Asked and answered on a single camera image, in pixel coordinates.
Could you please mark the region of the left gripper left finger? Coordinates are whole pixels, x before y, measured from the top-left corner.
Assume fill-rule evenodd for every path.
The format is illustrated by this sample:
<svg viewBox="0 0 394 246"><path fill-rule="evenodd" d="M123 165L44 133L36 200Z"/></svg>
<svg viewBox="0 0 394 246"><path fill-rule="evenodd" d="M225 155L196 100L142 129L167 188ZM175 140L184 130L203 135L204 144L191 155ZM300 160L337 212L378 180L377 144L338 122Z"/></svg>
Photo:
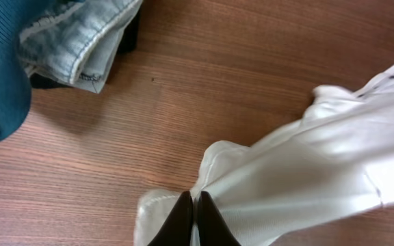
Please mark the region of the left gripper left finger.
<svg viewBox="0 0 394 246"><path fill-rule="evenodd" d="M194 222L193 209L190 192L183 192L148 246L190 246Z"/></svg>

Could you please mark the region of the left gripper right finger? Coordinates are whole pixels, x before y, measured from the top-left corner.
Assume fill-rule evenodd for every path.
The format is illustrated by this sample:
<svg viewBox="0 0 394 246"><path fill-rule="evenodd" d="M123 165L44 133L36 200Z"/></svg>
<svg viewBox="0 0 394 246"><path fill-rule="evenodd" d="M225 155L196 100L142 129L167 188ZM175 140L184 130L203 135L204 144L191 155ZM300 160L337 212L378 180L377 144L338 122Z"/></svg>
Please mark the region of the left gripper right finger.
<svg viewBox="0 0 394 246"><path fill-rule="evenodd" d="M197 226L201 246L240 246L207 191L200 193Z"/></svg>

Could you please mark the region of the white t-shirt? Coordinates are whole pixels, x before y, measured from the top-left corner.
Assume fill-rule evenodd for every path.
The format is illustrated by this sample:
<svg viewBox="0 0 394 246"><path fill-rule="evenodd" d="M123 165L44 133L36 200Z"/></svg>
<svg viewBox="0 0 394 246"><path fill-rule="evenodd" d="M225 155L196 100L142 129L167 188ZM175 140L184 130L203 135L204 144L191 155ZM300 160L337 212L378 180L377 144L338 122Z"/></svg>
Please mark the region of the white t-shirt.
<svg viewBox="0 0 394 246"><path fill-rule="evenodd" d="M212 197L240 245L394 205L394 65L352 92L314 89L303 116L254 145L210 145L193 200L190 245L200 245L200 193ZM133 240L148 245L182 193L158 189L137 207Z"/></svg>

